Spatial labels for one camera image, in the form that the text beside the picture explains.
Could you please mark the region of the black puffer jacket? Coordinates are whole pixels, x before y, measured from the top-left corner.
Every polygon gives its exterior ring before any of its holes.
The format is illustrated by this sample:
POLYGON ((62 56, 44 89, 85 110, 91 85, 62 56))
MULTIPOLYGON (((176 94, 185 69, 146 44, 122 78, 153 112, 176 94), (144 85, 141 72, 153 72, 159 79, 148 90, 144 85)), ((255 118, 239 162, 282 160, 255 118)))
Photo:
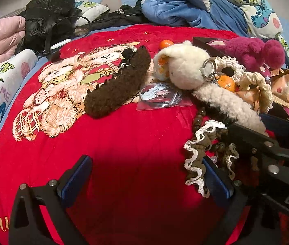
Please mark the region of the black puffer jacket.
POLYGON ((14 54, 31 49, 37 55, 46 55, 52 45, 74 35, 81 10, 75 0, 32 0, 20 15, 25 18, 25 35, 14 54))

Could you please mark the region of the blue monster print duvet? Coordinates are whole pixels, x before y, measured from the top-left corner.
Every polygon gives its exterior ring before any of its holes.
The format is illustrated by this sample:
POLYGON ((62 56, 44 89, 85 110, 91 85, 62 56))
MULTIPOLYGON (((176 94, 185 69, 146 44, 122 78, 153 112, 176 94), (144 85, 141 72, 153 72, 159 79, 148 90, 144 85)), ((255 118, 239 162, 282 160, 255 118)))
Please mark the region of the blue monster print duvet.
POLYGON ((242 37, 275 39, 289 60, 280 19, 267 0, 142 0, 141 10, 151 22, 232 31, 242 37))

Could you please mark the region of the brown white lace scrunchie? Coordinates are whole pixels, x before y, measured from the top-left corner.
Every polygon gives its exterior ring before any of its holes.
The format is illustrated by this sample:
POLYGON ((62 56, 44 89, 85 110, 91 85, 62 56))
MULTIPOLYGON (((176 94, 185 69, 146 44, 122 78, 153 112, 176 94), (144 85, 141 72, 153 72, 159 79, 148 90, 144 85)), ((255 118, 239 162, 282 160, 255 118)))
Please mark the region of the brown white lace scrunchie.
POLYGON ((228 134, 226 125, 209 119, 203 126, 194 130, 194 138, 188 140, 184 145, 184 149, 191 153, 191 156, 184 162, 184 168, 188 171, 186 185, 197 185, 198 192, 205 198, 208 198, 213 192, 213 187, 208 185, 208 162, 204 160, 207 152, 214 154, 208 157, 214 167, 218 161, 221 161, 222 166, 227 169, 227 176, 230 180, 235 178, 232 167, 234 160, 239 158, 239 154, 234 143, 216 142, 222 139, 223 134, 228 134))

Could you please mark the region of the small tangerine far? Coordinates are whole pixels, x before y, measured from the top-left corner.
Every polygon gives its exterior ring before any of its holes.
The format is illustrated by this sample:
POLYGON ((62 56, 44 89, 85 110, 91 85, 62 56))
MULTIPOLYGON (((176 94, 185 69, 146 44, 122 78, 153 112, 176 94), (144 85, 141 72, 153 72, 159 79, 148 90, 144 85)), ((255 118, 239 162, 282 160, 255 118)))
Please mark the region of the small tangerine far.
POLYGON ((159 49, 162 50, 162 49, 165 49, 167 47, 170 47, 171 45, 173 45, 174 42, 171 41, 171 40, 162 40, 160 43, 159 43, 159 49))

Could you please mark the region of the orange tangerine near scrunchie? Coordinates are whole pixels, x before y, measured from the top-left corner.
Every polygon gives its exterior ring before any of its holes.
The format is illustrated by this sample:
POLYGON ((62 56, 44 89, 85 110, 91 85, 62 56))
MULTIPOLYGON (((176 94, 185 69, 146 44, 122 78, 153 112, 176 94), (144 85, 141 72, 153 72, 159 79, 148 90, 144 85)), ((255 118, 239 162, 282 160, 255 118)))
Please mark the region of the orange tangerine near scrunchie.
POLYGON ((236 91, 236 84, 234 80, 228 75, 221 75, 217 81, 218 85, 230 92, 236 91))

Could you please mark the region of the brown fluffy hair claw clip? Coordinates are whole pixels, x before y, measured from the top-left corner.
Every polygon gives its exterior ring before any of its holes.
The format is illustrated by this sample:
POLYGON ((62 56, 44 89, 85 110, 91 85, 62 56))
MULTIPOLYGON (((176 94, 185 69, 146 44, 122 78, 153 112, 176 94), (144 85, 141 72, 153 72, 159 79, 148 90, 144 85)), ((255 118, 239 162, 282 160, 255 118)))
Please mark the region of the brown fluffy hair claw clip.
POLYGON ((127 48, 122 56, 124 60, 118 72, 95 90, 88 90, 84 100, 84 111, 88 116, 102 118, 109 115, 136 94, 144 83, 151 62, 147 48, 141 46, 136 51, 127 48))

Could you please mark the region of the magenta plush bear toy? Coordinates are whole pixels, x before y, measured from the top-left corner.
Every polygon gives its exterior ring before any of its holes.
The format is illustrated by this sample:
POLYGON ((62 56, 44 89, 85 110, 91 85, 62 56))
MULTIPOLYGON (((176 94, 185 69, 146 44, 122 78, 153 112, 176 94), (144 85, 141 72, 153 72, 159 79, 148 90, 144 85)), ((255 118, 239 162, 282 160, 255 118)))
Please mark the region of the magenta plush bear toy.
POLYGON ((248 72, 259 72, 270 76, 271 70, 279 69, 285 64, 285 51, 276 40, 263 41, 259 38, 237 37, 230 40, 212 40, 211 47, 226 56, 236 58, 248 72))

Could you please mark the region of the cream crochet scrunchie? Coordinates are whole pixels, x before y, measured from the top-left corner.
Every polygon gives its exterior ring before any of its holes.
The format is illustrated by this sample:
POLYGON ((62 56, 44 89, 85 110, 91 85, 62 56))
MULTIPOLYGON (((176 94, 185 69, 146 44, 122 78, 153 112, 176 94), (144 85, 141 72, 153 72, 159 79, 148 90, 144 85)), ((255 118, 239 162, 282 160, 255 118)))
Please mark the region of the cream crochet scrunchie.
POLYGON ((246 72, 245 66, 238 63, 236 58, 229 56, 213 57, 217 71, 220 72, 224 68, 231 68, 234 72, 232 79, 241 91, 249 90, 249 86, 259 87, 260 98, 260 112, 268 113, 272 109, 272 103, 274 102, 271 86, 266 82, 265 77, 258 72, 246 72))

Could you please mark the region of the tan triangular snack packet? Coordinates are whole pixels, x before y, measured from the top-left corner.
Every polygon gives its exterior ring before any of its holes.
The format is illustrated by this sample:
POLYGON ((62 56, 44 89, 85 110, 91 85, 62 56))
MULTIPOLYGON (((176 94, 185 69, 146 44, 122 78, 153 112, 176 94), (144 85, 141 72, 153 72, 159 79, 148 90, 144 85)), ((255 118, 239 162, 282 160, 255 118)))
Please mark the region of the tan triangular snack packet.
POLYGON ((273 70, 270 82, 274 102, 289 108, 289 69, 273 70))

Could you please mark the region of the white monster print pillow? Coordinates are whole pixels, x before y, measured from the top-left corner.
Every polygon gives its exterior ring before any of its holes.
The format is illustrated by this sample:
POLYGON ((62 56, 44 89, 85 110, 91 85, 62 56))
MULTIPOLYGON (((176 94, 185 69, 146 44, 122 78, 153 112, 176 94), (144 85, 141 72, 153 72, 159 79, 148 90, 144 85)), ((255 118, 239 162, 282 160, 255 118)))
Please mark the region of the white monster print pillow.
POLYGON ((84 26, 89 22, 91 23, 100 15, 110 10, 109 7, 101 3, 88 1, 77 1, 75 2, 75 7, 81 10, 81 16, 75 23, 76 27, 84 26))

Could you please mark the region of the orange triangular snack packet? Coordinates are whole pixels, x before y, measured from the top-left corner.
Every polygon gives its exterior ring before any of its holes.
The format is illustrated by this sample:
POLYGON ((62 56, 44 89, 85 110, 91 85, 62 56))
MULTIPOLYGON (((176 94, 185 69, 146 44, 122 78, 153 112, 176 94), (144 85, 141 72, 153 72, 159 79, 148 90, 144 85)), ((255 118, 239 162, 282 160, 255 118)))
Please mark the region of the orange triangular snack packet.
POLYGON ((235 94, 242 98, 251 106, 251 109, 260 112, 260 90, 259 87, 254 87, 245 91, 237 91, 235 94))

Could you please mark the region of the black clothes pile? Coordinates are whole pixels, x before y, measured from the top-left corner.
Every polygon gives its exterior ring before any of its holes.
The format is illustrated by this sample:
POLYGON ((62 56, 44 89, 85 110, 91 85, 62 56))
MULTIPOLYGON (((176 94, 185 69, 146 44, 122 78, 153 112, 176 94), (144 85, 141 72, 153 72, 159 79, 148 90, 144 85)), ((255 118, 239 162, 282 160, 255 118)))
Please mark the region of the black clothes pile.
POLYGON ((150 21, 144 16, 141 10, 141 0, 138 0, 134 7, 123 4, 114 12, 105 12, 95 20, 85 24, 76 24, 77 28, 86 29, 88 32, 112 27, 129 26, 133 24, 146 24, 150 21))

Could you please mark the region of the black shallow cardboard box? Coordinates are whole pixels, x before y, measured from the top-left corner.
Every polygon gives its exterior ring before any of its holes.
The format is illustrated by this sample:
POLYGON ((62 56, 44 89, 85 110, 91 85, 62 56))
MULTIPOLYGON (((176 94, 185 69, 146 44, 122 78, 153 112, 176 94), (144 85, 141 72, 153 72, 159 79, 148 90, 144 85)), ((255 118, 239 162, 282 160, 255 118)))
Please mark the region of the black shallow cardboard box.
POLYGON ((199 47, 199 48, 206 50, 210 56, 218 56, 218 57, 225 56, 225 53, 223 51, 220 51, 220 50, 214 48, 212 45, 210 45, 210 43, 212 43, 213 41, 223 42, 223 39, 206 38, 206 37, 193 37, 192 44, 195 47, 199 47))

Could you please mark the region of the red embroidered bear blanket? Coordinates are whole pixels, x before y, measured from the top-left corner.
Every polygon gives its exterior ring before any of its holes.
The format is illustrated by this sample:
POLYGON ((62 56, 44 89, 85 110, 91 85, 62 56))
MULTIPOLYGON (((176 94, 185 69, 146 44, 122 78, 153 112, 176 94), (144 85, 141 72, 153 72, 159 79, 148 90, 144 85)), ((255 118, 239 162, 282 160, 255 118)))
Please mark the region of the red embroidered bear blanket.
MULTIPOLYGON (((233 39, 226 30, 135 25, 99 32, 65 45, 59 60, 35 71, 16 96, 0 130, 0 243, 9 244, 10 216, 19 186, 43 186, 59 179, 82 155, 92 158, 92 173, 66 213, 87 244, 204 244, 228 208, 186 185, 184 149, 194 130, 209 120, 235 123, 182 90, 189 107, 138 111, 142 86, 161 81, 153 58, 162 40, 174 44, 193 37, 233 39), (93 91, 120 69, 122 52, 145 46, 151 62, 139 91, 102 118, 84 111, 93 91)), ((242 156, 232 171, 236 185, 258 192, 258 158, 242 156)), ((278 208, 281 243, 289 242, 289 213, 278 208)))

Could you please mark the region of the pink quilted jacket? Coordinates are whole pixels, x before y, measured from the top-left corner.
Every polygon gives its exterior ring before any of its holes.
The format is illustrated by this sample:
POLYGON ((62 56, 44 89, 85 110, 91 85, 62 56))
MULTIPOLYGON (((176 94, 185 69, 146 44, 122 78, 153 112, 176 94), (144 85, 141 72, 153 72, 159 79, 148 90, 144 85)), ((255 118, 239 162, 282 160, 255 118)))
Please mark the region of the pink quilted jacket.
POLYGON ((25 36, 25 18, 13 16, 0 19, 0 63, 14 55, 25 36))

